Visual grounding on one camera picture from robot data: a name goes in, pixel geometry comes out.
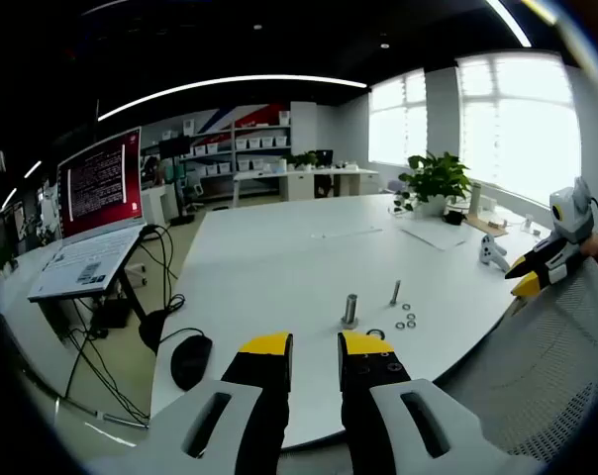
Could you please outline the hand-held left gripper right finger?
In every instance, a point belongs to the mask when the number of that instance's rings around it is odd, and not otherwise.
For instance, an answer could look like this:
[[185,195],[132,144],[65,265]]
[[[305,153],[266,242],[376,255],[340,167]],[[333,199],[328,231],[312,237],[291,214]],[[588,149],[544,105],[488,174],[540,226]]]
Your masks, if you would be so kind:
[[338,345],[354,473],[526,473],[526,457],[489,442],[479,418],[434,383],[411,379],[387,341],[343,331]]

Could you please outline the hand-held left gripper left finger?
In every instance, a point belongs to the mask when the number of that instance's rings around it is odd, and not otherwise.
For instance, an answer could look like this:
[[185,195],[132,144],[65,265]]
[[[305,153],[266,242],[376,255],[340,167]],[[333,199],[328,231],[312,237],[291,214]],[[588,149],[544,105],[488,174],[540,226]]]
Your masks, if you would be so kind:
[[289,419],[293,335],[245,343],[219,380],[161,411],[149,432],[150,474],[273,474]]

